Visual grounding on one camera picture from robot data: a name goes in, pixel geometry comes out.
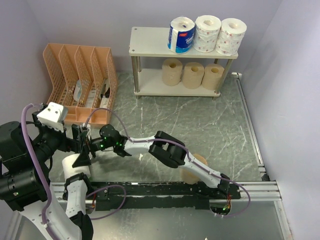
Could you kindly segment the plain white paper roll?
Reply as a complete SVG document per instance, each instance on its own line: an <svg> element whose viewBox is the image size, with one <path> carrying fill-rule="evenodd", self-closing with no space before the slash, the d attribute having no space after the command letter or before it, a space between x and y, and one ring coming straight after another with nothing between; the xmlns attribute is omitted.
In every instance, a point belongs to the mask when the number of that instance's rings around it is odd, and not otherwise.
<svg viewBox="0 0 320 240"><path fill-rule="evenodd" d="M61 163L65 180L79 173L86 174L88 178L91 177L89 166L72 167L79 155L79 153L71 154L62 160Z"/></svg>

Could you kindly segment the brown roll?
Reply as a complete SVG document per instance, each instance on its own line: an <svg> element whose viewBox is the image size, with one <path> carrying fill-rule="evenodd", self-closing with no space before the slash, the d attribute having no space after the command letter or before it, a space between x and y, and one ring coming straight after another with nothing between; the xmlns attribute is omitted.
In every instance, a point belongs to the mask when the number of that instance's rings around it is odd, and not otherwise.
<svg viewBox="0 0 320 240"><path fill-rule="evenodd" d="M197 89L203 80L205 68L198 62L189 62L184 66L182 84L187 89Z"/></svg>
<svg viewBox="0 0 320 240"><path fill-rule="evenodd" d="M207 90L216 91L218 89L218 85L221 81L224 70L224 67L219 64L208 64L204 68L204 75L201 85Z"/></svg>
<svg viewBox="0 0 320 240"><path fill-rule="evenodd" d="M200 154L198 153L194 153L193 156L198 160L200 161L201 163L205 164L206 166L208 166L208 162L207 160L201 156ZM186 169L180 169L180 177L181 177L181 180L183 182L185 182L186 184L189 184L189 185L193 185L193 184L196 184L198 183L201 179L199 177L197 177L196 175L194 175L193 173L189 172L188 170Z"/></svg>

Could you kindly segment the brown roll sideways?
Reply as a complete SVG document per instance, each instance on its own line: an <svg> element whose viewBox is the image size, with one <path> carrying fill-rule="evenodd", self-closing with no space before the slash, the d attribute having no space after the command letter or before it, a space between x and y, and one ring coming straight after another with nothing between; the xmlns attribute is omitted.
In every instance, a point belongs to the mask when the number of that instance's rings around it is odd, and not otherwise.
<svg viewBox="0 0 320 240"><path fill-rule="evenodd" d="M167 58L162 64L162 81L167 86L176 86L181 81L183 64L176 58Z"/></svg>

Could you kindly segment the blue paper roll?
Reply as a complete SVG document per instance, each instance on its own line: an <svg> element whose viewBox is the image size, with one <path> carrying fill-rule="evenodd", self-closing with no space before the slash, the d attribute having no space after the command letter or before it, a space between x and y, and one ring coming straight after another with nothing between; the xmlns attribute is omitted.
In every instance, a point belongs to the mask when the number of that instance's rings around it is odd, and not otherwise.
<svg viewBox="0 0 320 240"><path fill-rule="evenodd" d="M176 17L170 22L168 48L176 54L187 53L192 45L196 25L188 17Z"/></svg>

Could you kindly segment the white dotted roll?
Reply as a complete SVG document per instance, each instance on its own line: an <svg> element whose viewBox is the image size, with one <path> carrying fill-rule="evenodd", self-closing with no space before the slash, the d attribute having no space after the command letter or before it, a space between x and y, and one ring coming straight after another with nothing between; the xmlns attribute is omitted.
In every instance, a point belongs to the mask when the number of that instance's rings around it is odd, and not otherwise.
<svg viewBox="0 0 320 240"><path fill-rule="evenodd" d="M212 52L215 49L221 25L221 20L216 16L198 16L195 20L193 47L202 53Z"/></svg>
<svg viewBox="0 0 320 240"><path fill-rule="evenodd" d="M237 18L226 18L221 21L221 27L215 45L215 50L224 56L233 56L247 31L247 25Z"/></svg>

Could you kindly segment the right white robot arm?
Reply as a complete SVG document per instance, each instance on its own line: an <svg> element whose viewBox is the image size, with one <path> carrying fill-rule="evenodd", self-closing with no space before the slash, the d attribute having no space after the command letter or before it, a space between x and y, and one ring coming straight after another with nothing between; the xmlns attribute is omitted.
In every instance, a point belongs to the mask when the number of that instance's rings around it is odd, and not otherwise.
<svg viewBox="0 0 320 240"><path fill-rule="evenodd" d="M215 171L193 156L185 144L164 131L146 138L130 138L121 135L112 125L101 127L98 138L87 136L88 128L76 124L71 125L73 140L77 142L75 152L78 157L72 164L73 168L91 165L91 158L96 152L112 148L113 152L124 158L135 154L149 153L165 166L172 169L189 171L199 178L213 195L223 199L230 192L227 176Z"/></svg>

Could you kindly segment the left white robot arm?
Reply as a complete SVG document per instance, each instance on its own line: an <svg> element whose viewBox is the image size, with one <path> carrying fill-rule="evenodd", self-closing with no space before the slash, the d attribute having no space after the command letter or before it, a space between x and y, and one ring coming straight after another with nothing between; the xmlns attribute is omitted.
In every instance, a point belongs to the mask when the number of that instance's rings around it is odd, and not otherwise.
<svg viewBox="0 0 320 240"><path fill-rule="evenodd" d="M50 167L55 151L78 153L80 141L70 139L35 121L38 136L30 141L35 153L33 161L18 121L0 127L0 165L7 172L0 175L0 198L13 210L25 216L49 240L91 240L92 221L86 214L86 199L94 192L89 175L83 171L66 178L64 191L67 210L58 203L50 190Z"/></svg>

